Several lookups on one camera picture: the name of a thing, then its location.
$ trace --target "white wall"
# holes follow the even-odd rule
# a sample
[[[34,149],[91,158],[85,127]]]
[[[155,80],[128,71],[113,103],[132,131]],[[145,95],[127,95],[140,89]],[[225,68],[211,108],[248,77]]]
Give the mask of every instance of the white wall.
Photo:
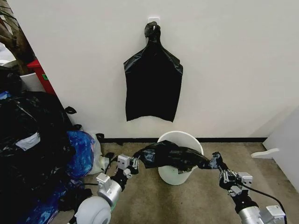
[[[297,0],[8,0],[64,106],[107,137],[264,137],[299,102]],[[174,123],[126,122],[123,62],[147,17],[184,67]]]
[[[273,159],[299,192],[299,108],[283,121],[263,143],[266,149],[279,148]]]

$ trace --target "blue plastic bag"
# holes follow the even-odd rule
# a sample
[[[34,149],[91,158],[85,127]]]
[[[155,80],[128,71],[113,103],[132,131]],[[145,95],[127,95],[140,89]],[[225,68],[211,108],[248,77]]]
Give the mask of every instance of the blue plastic bag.
[[[76,149],[76,154],[68,163],[66,173],[74,179],[86,176],[93,168],[93,152],[95,140],[83,131],[68,131],[71,146]]]
[[[0,99],[6,99],[7,97],[11,97],[11,95],[8,91],[4,91],[4,92],[0,93]]]
[[[35,208],[21,218],[17,224],[49,224],[58,213],[58,200],[68,190],[80,187],[84,188],[83,182],[70,180],[68,183],[61,182],[47,201],[38,200]]]

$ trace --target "black baseboard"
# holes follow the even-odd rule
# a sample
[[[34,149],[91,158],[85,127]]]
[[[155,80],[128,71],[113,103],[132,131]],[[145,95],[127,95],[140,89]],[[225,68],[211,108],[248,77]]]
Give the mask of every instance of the black baseboard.
[[[264,142],[267,138],[196,138],[199,142]],[[123,142],[157,142],[158,138],[115,138],[101,139],[104,143]]]

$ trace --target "green label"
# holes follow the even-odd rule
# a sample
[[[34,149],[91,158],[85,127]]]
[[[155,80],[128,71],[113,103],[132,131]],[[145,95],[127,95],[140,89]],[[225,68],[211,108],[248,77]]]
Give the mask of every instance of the green label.
[[[42,74],[44,80],[48,80],[48,77],[46,76],[46,74]]]

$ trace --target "black cable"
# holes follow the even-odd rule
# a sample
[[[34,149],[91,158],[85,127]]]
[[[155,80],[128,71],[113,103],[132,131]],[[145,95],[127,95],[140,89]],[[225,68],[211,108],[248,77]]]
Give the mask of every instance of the black cable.
[[[261,195],[265,195],[265,196],[270,197],[270,198],[274,199],[275,201],[277,201],[277,203],[278,203],[279,206],[281,207],[281,210],[285,213],[285,217],[284,217],[284,219],[285,219],[285,224],[288,223],[288,222],[287,222],[287,219],[286,219],[285,208],[284,208],[284,206],[282,205],[282,203],[281,203],[277,198],[275,198],[275,197],[273,197],[273,196],[271,196],[271,195],[268,195],[268,194],[266,194],[266,193],[263,193],[263,192],[261,192],[261,191],[259,191],[259,190],[250,188],[250,187],[246,186],[245,184],[243,184],[243,183],[241,183],[241,182],[239,182],[238,184],[240,184],[240,185],[246,187],[246,188],[249,189],[249,190],[252,190],[252,191],[254,191],[254,192],[256,192],[256,193],[259,193],[259,194],[261,194]]]
[[[107,174],[107,171],[109,170],[111,163],[114,161],[117,161],[117,156],[114,157],[112,160],[110,160],[110,162],[108,163],[108,166],[105,169],[105,174]]]
[[[97,186],[97,183],[83,183],[83,185],[93,185],[93,186]]]

